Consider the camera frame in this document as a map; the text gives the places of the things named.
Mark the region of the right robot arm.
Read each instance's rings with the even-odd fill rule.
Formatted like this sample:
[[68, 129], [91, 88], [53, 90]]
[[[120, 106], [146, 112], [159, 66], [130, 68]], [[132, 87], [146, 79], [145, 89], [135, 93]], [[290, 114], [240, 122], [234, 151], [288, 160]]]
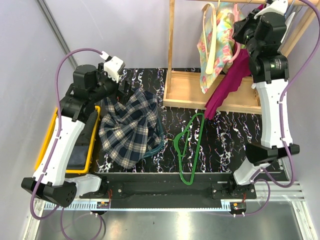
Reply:
[[289, 130], [287, 98], [282, 96], [289, 83], [288, 59], [279, 52], [286, 31], [284, 15], [267, 8], [256, 8], [234, 23], [233, 39], [245, 45], [249, 54], [249, 69], [262, 115], [260, 143], [246, 145], [245, 159], [228, 181], [228, 195], [235, 199], [273, 161], [300, 153]]

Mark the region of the pink plastic hanger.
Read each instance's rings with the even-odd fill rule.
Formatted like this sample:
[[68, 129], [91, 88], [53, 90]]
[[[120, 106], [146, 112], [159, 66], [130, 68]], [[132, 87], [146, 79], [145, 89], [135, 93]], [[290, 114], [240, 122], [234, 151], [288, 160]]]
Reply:
[[235, 53], [233, 54], [232, 58], [228, 61], [229, 63], [233, 63], [234, 60], [238, 57], [238, 55], [240, 54], [240, 50], [241, 50], [241, 44], [239, 42], [235, 42]]

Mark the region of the floral pastel skirt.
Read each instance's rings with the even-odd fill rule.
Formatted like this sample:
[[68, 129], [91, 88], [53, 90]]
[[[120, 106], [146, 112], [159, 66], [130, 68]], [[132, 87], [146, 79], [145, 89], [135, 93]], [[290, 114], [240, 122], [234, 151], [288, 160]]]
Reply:
[[207, 93], [220, 73], [228, 72], [229, 60], [236, 51], [234, 23], [244, 16], [236, 3], [206, 3], [202, 8], [202, 32], [197, 43], [200, 61], [199, 84]]

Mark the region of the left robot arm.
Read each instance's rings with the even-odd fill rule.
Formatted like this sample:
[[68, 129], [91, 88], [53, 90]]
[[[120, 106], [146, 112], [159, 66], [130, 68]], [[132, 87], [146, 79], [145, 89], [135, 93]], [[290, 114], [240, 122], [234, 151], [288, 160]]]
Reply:
[[23, 178], [21, 187], [38, 198], [59, 207], [68, 207], [81, 195], [92, 193], [103, 198], [108, 186], [90, 173], [66, 178], [66, 170], [75, 146], [90, 144], [99, 112], [96, 103], [118, 93], [120, 76], [125, 63], [112, 60], [98, 66], [84, 64], [73, 72], [73, 82], [65, 96], [58, 100], [58, 109], [45, 139], [41, 161], [31, 177]]

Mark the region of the magenta pleated skirt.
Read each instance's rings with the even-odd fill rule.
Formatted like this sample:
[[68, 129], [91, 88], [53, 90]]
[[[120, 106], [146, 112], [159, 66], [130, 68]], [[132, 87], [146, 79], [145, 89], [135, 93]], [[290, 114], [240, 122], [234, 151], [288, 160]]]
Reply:
[[245, 48], [241, 48], [238, 57], [233, 61], [232, 66], [205, 105], [204, 117], [206, 119], [212, 120], [217, 108], [222, 105], [229, 93], [236, 92], [241, 85], [242, 79], [251, 75], [249, 60], [248, 51]]

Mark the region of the plaid navy skirt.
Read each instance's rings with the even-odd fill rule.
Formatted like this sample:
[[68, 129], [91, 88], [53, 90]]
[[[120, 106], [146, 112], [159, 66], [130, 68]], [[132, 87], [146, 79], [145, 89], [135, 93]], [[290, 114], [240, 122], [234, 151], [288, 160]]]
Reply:
[[104, 104], [106, 114], [98, 131], [102, 149], [112, 161], [131, 169], [160, 143], [158, 98], [143, 88], [136, 88], [126, 104], [109, 97]]

